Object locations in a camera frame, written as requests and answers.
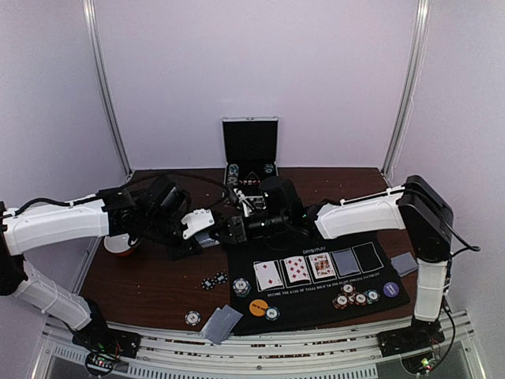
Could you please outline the small chip stack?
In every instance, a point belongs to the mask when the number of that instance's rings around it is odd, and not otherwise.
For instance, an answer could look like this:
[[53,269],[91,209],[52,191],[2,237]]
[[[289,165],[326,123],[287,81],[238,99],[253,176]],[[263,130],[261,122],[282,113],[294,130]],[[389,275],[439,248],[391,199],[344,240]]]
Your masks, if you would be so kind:
[[233,281],[232,288],[238,297],[245,297],[251,290],[251,285],[245,278],[237,278]]

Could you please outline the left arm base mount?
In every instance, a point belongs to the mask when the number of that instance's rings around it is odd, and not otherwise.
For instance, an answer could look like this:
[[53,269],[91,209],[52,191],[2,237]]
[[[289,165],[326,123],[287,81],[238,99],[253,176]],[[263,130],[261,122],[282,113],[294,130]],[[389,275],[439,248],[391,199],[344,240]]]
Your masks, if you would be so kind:
[[122,358],[135,358],[140,347],[141,336],[135,332],[111,329],[103,342],[96,342],[82,331],[70,329],[72,342],[88,350],[84,368],[93,377],[111,374]]

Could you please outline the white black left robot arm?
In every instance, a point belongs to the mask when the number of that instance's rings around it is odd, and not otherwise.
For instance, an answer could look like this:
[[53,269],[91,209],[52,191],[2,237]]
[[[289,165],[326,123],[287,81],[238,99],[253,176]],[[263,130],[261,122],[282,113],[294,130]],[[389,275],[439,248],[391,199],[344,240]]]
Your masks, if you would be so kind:
[[55,243],[91,237],[125,237],[128,247],[143,239],[168,247],[172,259],[197,253],[196,235],[218,226],[212,208],[192,210],[191,196],[166,174],[146,189],[126,185],[71,201],[40,197],[19,208],[1,208],[1,294],[30,302],[66,323],[97,351],[114,342],[96,302],[75,295],[42,275],[24,253]]

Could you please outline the orange big blind button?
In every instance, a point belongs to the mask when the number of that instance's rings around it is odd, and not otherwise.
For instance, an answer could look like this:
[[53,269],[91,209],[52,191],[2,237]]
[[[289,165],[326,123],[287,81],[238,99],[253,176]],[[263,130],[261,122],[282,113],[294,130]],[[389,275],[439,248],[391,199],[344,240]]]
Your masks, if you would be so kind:
[[263,317],[268,309],[269,305],[263,299],[254,299],[249,303],[249,312],[254,317]]

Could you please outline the two of diamonds card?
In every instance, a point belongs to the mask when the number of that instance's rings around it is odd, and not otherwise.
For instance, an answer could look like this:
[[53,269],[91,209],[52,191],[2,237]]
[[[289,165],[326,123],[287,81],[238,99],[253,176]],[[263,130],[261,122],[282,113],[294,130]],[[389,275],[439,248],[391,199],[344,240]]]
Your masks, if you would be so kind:
[[262,291],[282,286],[282,280],[274,261],[254,263],[253,268]]

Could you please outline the dealt cards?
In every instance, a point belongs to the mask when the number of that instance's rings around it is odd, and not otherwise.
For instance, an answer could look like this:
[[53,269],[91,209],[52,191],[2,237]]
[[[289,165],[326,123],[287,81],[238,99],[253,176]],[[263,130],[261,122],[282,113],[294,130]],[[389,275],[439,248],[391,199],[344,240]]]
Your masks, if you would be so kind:
[[221,344],[242,317],[243,314],[231,306],[217,308],[201,329],[200,334],[214,344]]

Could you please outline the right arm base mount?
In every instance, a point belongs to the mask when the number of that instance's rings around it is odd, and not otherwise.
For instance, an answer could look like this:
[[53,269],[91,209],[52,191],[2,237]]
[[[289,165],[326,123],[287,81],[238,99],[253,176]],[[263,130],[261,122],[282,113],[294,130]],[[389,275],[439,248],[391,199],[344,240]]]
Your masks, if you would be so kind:
[[414,327],[399,328],[380,332],[378,346],[383,357],[399,355],[402,367],[410,374],[421,376],[431,373],[441,351],[436,348],[445,341],[442,330],[428,332]]

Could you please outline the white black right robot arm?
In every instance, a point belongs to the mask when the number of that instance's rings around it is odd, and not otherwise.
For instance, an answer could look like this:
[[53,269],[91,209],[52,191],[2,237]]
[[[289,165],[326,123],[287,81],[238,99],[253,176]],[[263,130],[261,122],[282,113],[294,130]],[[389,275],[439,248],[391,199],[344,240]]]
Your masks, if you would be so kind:
[[414,324],[405,330],[408,346],[423,347],[434,335],[443,295],[449,285],[451,243],[462,252],[480,251],[453,227],[448,203],[419,175],[382,192],[340,201],[322,200],[305,207],[288,178],[274,176],[259,185],[266,208],[219,221],[210,236],[224,244],[239,245],[277,235],[318,235],[336,240],[382,230],[405,230],[419,264]]

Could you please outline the eight of diamonds card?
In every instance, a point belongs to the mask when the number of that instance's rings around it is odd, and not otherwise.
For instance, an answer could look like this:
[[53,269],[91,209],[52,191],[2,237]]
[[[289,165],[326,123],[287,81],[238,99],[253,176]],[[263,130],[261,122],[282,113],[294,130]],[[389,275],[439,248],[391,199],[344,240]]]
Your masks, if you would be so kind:
[[303,256],[287,257],[283,260],[283,264],[290,284],[310,281],[309,271]]

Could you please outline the dealt card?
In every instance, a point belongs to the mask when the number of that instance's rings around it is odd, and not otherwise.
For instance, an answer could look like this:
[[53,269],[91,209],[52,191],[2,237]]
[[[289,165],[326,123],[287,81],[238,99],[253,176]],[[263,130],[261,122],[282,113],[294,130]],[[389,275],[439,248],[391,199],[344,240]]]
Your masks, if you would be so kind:
[[407,276],[418,270],[418,263],[410,252],[391,258],[391,265],[400,277]]

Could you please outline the grey playing card deck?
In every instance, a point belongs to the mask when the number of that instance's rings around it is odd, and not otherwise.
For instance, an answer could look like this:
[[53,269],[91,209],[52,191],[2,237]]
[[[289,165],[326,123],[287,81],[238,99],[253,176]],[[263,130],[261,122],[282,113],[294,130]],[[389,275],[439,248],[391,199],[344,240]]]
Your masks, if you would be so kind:
[[209,235],[209,233],[203,232],[203,231],[200,233],[197,233],[195,235],[195,239],[203,249],[217,246],[219,244],[218,240],[212,238]]

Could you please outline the king of diamonds card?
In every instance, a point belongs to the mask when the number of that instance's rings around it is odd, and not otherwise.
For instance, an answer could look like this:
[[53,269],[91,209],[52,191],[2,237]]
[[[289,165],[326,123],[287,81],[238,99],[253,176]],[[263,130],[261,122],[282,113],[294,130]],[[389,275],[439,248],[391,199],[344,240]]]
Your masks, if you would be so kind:
[[309,261],[316,280],[335,277],[335,269],[328,253],[310,255]]

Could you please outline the black orange hundred chip stack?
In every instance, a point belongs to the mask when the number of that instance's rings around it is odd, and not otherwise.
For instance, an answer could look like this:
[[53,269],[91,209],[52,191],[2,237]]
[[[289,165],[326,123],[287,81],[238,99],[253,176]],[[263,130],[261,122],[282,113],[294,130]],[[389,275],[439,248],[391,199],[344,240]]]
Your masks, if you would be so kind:
[[364,293],[355,293],[350,299],[357,306],[366,306],[368,304],[368,297]]

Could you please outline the purple small blind button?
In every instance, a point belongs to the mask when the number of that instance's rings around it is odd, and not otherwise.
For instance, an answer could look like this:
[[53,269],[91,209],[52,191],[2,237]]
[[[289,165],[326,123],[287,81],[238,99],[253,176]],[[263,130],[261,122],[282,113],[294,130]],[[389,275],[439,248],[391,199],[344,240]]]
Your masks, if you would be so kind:
[[396,282],[387,282],[383,286],[383,293],[388,298],[394,298],[400,293],[399,285]]

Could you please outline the blue green fifty chip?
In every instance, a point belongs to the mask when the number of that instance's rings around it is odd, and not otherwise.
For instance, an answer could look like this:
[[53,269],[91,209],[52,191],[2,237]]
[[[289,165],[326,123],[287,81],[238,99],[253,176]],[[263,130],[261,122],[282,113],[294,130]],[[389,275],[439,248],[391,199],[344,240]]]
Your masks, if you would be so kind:
[[280,311],[277,307],[270,306],[265,310],[264,316],[268,321],[276,321],[280,317]]

